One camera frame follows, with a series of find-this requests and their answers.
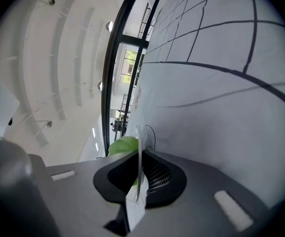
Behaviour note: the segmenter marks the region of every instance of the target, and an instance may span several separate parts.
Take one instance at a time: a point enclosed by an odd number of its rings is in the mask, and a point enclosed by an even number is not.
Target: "window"
[[[122,62],[122,72],[121,72],[120,82],[130,83],[132,69],[134,66],[134,62],[136,61],[136,58],[137,58],[137,52],[126,49],[126,52],[124,54],[124,59]]]

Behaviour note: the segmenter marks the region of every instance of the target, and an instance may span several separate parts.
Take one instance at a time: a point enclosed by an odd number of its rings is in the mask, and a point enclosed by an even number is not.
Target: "green object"
[[[122,137],[116,140],[113,144],[109,146],[108,156],[112,156],[112,155],[124,153],[124,152],[132,152],[134,150],[137,150],[138,144],[139,144],[138,140],[134,137],[130,137],[130,136]],[[138,183],[138,180],[136,179],[133,186],[137,185],[137,183]]]

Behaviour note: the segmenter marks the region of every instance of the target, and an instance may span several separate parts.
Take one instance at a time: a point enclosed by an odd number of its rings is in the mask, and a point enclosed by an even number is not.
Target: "white wall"
[[[97,157],[104,157],[104,141],[102,134],[102,116],[100,115],[96,123],[93,125],[95,137],[91,132],[88,140],[83,148],[80,161],[94,160]]]

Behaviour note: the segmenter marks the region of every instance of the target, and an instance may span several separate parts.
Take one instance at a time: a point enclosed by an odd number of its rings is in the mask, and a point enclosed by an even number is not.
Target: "gray surface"
[[[62,236],[113,236],[103,228],[116,219],[120,205],[105,201],[93,184],[101,167],[126,154],[74,164],[45,167],[41,157],[30,155],[41,195],[52,213]],[[76,175],[53,181],[51,175],[67,171]]]
[[[236,230],[213,196],[220,190],[227,191],[254,220],[268,211],[253,193],[216,168],[168,154],[155,154],[181,167],[187,175],[187,186],[171,205],[146,209],[128,236],[232,236]]]
[[[58,237],[25,151],[0,138],[0,235]]]
[[[255,82],[285,97],[285,22],[268,0],[255,0],[251,48],[253,0],[185,1],[183,16],[174,19],[181,8],[167,0],[157,18],[126,135],[148,124],[157,151],[214,166],[274,206],[285,199],[285,100]],[[188,56],[198,66],[154,63]]]

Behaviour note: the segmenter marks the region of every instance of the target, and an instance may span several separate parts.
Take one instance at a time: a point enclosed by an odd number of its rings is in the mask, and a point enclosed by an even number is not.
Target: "glass panel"
[[[127,49],[124,57],[126,59],[130,59],[130,60],[134,60],[135,61],[136,57],[137,57],[137,52]]]
[[[144,32],[144,29],[146,28],[146,25],[147,25],[146,22],[147,22],[147,21],[142,22],[142,25],[141,25],[141,28],[140,28],[140,32],[141,32],[141,33],[143,33],[143,32]]]
[[[136,0],[126,22],[123,34],[142,38],[141,33],[145,28],[145,24],[143,23],[147,22],[151,8],[152,4],[150,0]]]
[[[121,78],[120,78],[120,82],[123,82],[123,83],[130,83],[131,81],[131,75],[124,75],[124,74],[121,74]]]
[[[150,25],[150,28],[149,28],[149,30],[148,30],[148,34],[147,34],[147,37],[146,37],[146,41],[150,41],[150,37],[151,37],[152,31],[153,31],[153,25],[154,25],[154,22],[152,21],[152,22],[151,22],[151,25]]]

